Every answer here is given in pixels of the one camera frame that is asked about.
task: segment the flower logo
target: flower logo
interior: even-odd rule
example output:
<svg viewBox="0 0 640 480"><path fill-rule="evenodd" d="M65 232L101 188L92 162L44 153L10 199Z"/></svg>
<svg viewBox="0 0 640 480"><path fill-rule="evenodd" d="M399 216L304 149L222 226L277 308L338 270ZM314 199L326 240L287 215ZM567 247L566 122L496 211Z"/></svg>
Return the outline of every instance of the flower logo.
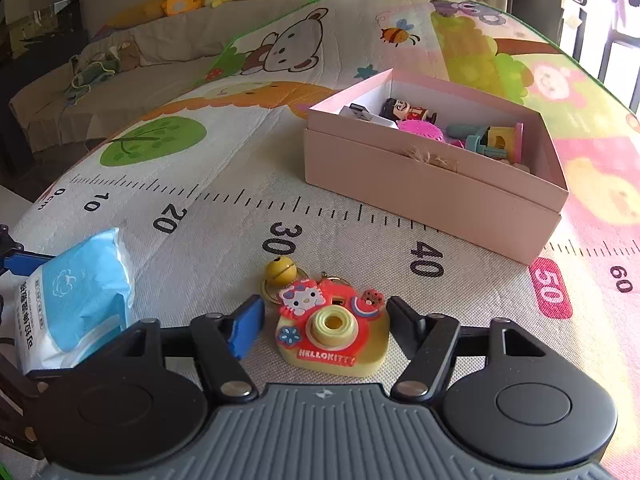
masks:
<svg viewBox="0 0 640 480"><path fill-rule="evenodd" d="M76 277L71 275L71 269L65 269L53 280L53 295L59 298L66 296L74 288Z"/></svg>
<svg viewBox="0 0 640 480"><path fill-rule="evenodd" d="M278 335L278 341L283 342L286 346L293 346L300 342L300 330L295 326L283 326Z"/></svg>

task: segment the sofa armrest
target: sofa armrest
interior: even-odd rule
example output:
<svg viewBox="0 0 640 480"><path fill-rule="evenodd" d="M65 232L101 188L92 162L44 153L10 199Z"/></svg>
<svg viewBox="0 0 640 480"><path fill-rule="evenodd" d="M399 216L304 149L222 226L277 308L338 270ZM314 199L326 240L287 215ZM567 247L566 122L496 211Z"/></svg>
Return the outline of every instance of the sofa armrest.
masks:
<svg viewBox="0 0 640 480"><path fill-rule="evenodd" d="M71 63L67 62L29 83L11 98L9 107L25 132L34 115L59 98L73 76Z"/></svg>

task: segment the red number label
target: red number label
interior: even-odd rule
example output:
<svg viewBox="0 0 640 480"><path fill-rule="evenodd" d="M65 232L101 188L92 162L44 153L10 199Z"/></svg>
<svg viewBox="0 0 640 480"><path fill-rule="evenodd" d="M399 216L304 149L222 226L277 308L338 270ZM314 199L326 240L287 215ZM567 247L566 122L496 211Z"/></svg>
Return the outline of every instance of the red number label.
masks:
<svg viewBox="0 0 640 480"><path fill-rule="evenodd" d="M548 258L538 258L529 267L540 312L553 319L569 319L574 310L558 265Z"/></svg>

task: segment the metal screw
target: metal screw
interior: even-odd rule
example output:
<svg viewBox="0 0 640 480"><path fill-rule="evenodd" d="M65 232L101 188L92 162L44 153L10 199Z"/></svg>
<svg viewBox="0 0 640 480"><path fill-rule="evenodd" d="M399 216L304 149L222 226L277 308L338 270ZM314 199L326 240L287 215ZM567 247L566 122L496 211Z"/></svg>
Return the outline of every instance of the metal screw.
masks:
<svg viewBox="0 0 640 480"><path fill-rule="evenodd" d="M429 388L420 381L402 381L396 384L396 390L407 397L421 397L428 393Z"/></svg>
<svg viewBox="0 0 640 480"><path fill-rule="evenodd" d="M220 391L227 397L245 397L253 390L253 387L244 381L229 381L224 383L220 388Z"/></svg>
<svg viewBox="0 0 640 480"><path fill-rule="evenodd" d="M36 434L31 426L27 426L26 428L24 428L24 436L32 442L35 442L37 440Z"/></svg>

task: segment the play mat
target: play mat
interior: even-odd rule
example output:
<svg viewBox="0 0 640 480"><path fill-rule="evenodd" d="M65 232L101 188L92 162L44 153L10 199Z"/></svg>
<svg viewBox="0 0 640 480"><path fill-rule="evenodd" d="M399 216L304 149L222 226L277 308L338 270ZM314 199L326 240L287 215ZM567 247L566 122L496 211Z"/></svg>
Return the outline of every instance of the play mat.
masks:
<svg viewBox="0 0 640 480"><path fill-rule="evenodd" d="M388 68L542 113L571 196L531 267L305 183L308 108ZM58 254L119 226L136 268L134 314L169 326L230 312L259 291L265 263L283 253L309 275L325 270L357 290L374 286L422 313L484 326L510 317L610 392L619 418L604 465L640 478L640 124L571 58L475 2L315 0L237 38L194 86L60 178L14 238ZM417 184L416 200L429 200L428 186L437 182ZM429 258L442 275L412 270L412 250L425 244L441 254ZM4 278L0 292L18 282ZM277 319L268 307L243 361L258 387L342 380L287 365L274 342ZM8 304L0 335L13 330ZM388 388L404 366L391 341L366 380ZM457 372L477 366L462 359Z"/></svg>

